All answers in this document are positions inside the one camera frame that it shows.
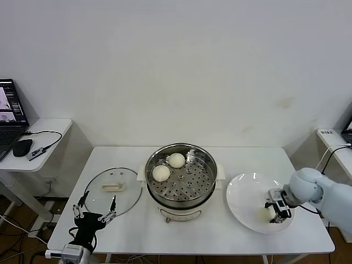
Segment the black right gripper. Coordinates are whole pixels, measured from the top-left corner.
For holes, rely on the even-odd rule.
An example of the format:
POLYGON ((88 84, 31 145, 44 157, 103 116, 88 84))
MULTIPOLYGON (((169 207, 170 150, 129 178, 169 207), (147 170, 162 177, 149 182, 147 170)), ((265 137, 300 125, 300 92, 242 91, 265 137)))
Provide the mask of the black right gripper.
MULTIPOLYGON (((273 206, 273 203, 265 203, 265 208, 269 208, 271 206, 273 206)), ((283 223, 287 218, 292 217, 292 213, 287 206, 280 207, 278 204, 275 204, 274 210, 276 212, 276 215, 273 219, 270 220, 270 223, 283 223)))

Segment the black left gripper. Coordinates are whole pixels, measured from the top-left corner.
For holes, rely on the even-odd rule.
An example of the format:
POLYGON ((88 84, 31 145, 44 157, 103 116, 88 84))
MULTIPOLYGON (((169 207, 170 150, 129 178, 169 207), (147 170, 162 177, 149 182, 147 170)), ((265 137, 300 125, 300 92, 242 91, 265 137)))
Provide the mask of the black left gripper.
POLYGON ((91 245, 98 230, 104 229, 105 222, 111 222, 116 217, 116 196, 113 196, 109 211, 102 215, 99 213, 82 212, 83 205, 89 194, 84 192, 77 204, 73 204, 74 223, 78 230, 73 243, 75 245, 91 245))

